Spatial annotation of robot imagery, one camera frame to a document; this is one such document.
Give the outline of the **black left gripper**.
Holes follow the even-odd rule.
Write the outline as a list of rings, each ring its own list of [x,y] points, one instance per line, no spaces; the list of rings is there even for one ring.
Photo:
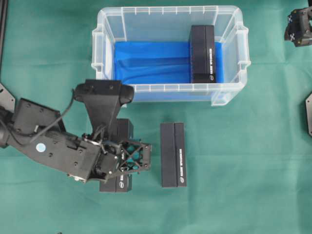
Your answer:
[[[151,168],[152,146],[141,141],[123,141],[121,156],[117,149],[105,151],[102,144],[59,131],[48,131],[33,142],[27,136],[9,136],[7,144],[31,160],[82,182],[105,182],[118,173],[140,173]]]

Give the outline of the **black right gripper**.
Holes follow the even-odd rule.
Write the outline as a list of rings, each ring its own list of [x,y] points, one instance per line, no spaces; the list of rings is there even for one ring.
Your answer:
[[[291,41],[295,47],[312,44],[312,7],[294,9],[288,15],[288,25],[284,40]]]

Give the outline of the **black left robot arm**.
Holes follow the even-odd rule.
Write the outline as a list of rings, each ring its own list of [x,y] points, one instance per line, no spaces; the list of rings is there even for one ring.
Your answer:
[[[111,135],[79,137],[66,132],[60,112],[20,99],[12,114],[0,111],[0,146],[12,146],[33,161],[83,183],[108,180],[151,167],[151,145]]]

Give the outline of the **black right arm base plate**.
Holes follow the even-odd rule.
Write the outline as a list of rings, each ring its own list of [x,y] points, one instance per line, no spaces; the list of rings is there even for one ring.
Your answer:
[[[312,93],[305,100],[308,134],[312,137]]]

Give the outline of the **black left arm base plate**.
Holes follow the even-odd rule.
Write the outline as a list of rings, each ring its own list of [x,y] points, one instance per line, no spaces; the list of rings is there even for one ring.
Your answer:
[[[0,106],[12,113],[15,110],[15,98],[1,83],[0,83]]]

